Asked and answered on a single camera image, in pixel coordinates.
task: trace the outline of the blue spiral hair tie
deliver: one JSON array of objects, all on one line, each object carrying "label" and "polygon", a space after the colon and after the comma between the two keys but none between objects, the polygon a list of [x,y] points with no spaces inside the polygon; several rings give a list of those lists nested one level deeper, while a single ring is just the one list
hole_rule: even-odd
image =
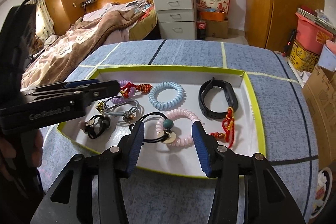
[{"label": "blue spiral hair tie", "polygon": [[[171,101],[158,102],[155,99],[155,93],[157,93],[159,90],[163,90],[167,88],[177,90],[176,97]],[[153,107],[155,107],[157,110],[167,110],[169,108],[176,106],[179,102],[181,102],[183,98],[183,88],[181,87],[181,85],[175,82],[162,82],[161,84],[158,84],[157,86],[151,89],[151,91],[149,92],[148,98],[151,104],[153,105]]]}]

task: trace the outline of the green bead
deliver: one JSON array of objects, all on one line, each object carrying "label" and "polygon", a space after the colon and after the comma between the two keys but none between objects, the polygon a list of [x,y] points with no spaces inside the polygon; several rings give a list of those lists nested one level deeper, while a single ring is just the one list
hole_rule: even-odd
[{"label": "green bead", "polygon": [[171,119],[166,119],[163,121],[162,126],[164,129],[173,128],[174,122]]}]

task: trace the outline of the floor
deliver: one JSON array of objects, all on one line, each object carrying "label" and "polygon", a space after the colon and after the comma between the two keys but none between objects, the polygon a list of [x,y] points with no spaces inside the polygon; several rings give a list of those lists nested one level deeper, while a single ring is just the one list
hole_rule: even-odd
[{"label": "floor", "polygon": [[206,37],[205,40],[248,45],[245,37],[240,36],[240,35],[235,35],[235,34],[229,34],[228,39],[216,38],[216,37]]}]

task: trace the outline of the patterned curtain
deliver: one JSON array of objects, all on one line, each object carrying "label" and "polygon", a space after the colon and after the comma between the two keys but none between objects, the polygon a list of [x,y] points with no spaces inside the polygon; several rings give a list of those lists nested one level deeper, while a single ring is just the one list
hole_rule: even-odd
[{"label": "patterned curtain", "polygon": [[37,0],[36,8],[36,36],[41,39],[43,43],[45,40],[55,34],[54,22],[51,19],[47,6],[44,0]]}]

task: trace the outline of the finger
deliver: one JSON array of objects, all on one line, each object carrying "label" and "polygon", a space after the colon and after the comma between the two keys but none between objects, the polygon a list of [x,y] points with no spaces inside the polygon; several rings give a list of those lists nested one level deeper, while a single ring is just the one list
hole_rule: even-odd
[{"label": "finger", "polygon": [[43,136],[41,134],[41,131],[38,130],[36,136],[35,136],[35,141],[34,141],[34,145],[37,148],[42,148],[43,147]]},{"label": "finger", "polygon": [[34,167],[40,167],[42,165],[42,155],[43,155],[43,149],[42,148],[36,148],[34,152],[31,154],[31,160],[33,162]]},{"label": "finger", "polygon": [[4,138],[0,138],[0,150],[5,158],[13,159],[16,157],[16,151],[13,146]]},{"label": "finger", "polygon": [[4,164],[0,165],[0,172],[5,177],[6,180],[9,180],[9,181],[13,180],[12,176],[9,174],[9,172],[7,171],[7,169],[6,169],[6,167],[5,167]]}]

